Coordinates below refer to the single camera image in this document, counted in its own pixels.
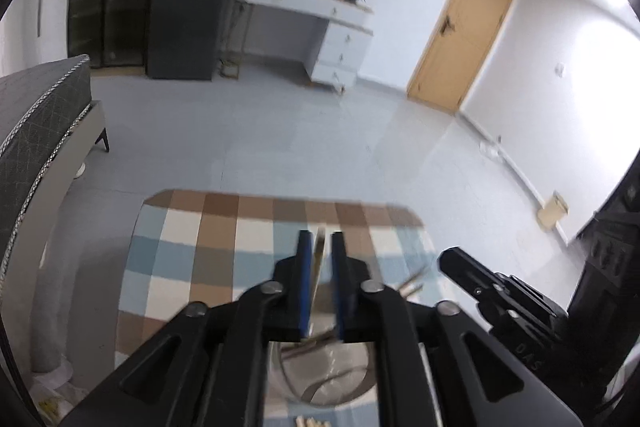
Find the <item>checkered blue brown rug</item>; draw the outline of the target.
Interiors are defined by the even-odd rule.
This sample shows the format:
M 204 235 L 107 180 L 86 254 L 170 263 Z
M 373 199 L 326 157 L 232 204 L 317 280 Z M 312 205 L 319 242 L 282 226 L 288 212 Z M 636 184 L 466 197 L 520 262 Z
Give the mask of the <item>checkered blue brown rug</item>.
M 190 301 L 222 305 L 268 280 L 294 254 L 299 231 L 341 232 L 349 256 L 397 287 L 423 271 L 415 303 L 454 295 L 437 270 L 420 218 L 401 206 L 166 190 L 137 217 L 118 304 L 115 361 L 122 363 Z

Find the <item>grey quilted bed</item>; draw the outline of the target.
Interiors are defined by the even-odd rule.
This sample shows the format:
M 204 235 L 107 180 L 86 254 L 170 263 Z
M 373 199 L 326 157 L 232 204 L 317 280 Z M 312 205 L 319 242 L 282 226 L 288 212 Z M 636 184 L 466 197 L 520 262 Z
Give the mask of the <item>grey quilted bed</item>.
M 86 54 L 1 78 L 1 318 L 18 373 L 32 373 L 40 261 L 76 171 L 104 135 Z

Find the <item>grey cylindrical utensil holder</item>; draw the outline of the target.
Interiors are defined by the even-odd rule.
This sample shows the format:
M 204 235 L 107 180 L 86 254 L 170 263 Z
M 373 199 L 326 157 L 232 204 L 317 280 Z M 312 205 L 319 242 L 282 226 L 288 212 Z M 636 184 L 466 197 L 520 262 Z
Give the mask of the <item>grey cylindrical utensil holder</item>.
M 268 381 L 284 399 L 337 407 L 376 385 L 371 343 L 343 343 L 333 329 L 301 343 L 270 343 Z

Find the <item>cardboard piece by wall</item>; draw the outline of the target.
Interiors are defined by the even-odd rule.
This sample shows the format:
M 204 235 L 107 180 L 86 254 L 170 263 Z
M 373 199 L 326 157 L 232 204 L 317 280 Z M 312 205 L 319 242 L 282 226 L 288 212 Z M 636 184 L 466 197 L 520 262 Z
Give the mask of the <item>cardboard piece by wall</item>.
M 569 211 L 570 207 L 568 207 L 566 200 L 558 191 L 554 191 L 536 213 L 538 225 L 544 231 L 551 231 L 568 215 Z

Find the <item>wooden chopstick on rug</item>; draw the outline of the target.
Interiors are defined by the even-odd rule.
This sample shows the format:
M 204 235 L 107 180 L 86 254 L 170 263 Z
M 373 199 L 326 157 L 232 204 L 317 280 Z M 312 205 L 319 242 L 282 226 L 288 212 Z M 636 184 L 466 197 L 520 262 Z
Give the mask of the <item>wooden chopstick on rug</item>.
M 427 267 L 422 267 L 420 270 L 412 273 L 407 280 L 404 280 L 397 286 L 396 291 L 405 299 L 409 299 L 413 295 L 420 293 L 423 288 L 422 279 L 425 277 L 427 271 Z

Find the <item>wooden door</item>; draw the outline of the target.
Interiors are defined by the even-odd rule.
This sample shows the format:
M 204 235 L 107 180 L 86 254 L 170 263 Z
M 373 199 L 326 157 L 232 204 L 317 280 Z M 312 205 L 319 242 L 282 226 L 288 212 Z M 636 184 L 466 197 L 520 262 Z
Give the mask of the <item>wooden door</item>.
M 457 113 L 513 0 L 448 0 L 411 78 L 408 97 Z

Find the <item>white dressing table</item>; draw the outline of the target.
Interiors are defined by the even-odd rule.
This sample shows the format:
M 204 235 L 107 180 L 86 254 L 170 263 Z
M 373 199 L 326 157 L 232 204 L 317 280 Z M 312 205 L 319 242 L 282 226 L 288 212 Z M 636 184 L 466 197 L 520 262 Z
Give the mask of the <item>white dressing table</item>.
M 234 0 L 238 53 L 302 63 L 308 80 L 344 93 L 356 82 L 373 38 L 373 11 L 343 0 Z

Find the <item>plastic bag with yellow items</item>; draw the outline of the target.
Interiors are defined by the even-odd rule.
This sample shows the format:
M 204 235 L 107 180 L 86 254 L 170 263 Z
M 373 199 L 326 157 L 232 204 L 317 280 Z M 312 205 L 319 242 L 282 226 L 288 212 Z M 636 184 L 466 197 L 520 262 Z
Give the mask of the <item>plastic bag with yellow items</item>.
M 39 383 L 33 383 L 29 394 L 37 412 L 46 426 L 58 426 L 73 410 L 74 405 L 55 390 Z

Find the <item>wooden chopstick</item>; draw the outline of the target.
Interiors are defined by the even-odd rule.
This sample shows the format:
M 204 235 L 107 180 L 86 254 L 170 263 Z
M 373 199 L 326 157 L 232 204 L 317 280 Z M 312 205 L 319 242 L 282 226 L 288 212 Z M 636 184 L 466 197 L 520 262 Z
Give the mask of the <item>wooden chopstick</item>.
M 314 312 L 314 302 L 316 301 L 318 293 L 325 249 L 326 229 L 320 227 L 318 228 L 316 239 L 314 240 L 314 251 L 312 252 L 309 313 Z
M 404 280 L 397 286 L 396 291 L 405 299 L 409 299 L 413 295 L 420 293 L 423 288 L 422 279 L 425 277 L 427 271 L 427 267 L 422 267 L 420 270 L 412 273 L 407 280 Z

